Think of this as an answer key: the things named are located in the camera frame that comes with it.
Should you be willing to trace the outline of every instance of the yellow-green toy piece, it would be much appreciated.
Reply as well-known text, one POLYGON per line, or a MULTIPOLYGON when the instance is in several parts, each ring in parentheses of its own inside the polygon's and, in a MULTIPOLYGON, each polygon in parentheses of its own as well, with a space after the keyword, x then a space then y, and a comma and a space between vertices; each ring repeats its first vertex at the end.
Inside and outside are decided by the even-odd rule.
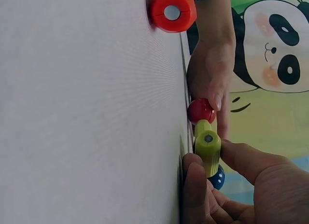
POLYGON ((207 177, 212 177, 219 167, 221 139, 212 131, 207 120, 198 121, 195 126, 195 138, 195 153, 202 158, 207 177))

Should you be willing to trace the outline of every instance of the panda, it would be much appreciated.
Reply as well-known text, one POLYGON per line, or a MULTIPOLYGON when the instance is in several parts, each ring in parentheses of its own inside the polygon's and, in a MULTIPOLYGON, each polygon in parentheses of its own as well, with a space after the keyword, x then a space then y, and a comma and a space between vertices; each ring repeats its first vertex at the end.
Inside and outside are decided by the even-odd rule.
POLYGON ((263 0, 243 18, 234 9, 232 14, 237 45, 231 92, 309 91, 309 3, 263 0))

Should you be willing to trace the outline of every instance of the white surface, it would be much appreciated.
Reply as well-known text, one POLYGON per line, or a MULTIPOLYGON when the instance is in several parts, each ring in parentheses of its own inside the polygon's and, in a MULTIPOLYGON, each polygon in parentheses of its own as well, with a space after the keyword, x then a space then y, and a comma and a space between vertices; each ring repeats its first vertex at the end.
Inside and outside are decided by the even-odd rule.
POLYGON ((145 0, 0 0, 0 223, 177 223, 183 75, 145 0))

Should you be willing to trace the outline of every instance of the panda eye patch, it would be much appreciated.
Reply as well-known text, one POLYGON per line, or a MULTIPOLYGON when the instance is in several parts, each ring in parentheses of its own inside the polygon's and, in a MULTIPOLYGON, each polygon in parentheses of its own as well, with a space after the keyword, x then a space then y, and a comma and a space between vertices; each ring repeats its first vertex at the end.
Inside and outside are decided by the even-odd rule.
POLYGON ((299 43, 298 33, 282 15, 272 14, 269 17, 269 24, 285 44, 295 46, 299 43))
POLYGON ((300 66, 297 57, 286 55, 280 61, 278 77, 286 85, 295 85, 300 79, 300 66))

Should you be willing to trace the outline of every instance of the fingernail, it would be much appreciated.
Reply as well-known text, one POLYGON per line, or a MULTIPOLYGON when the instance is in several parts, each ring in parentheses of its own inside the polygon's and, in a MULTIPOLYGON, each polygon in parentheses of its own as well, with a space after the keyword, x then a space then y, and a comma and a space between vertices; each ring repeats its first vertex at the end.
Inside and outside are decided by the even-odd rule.
POLYGON ((221 103, 222 103, 221 102, 222 101, 221 97, 219 95, 215 95, 214 101, 216 103, 218 111, 221 110, 221 103))

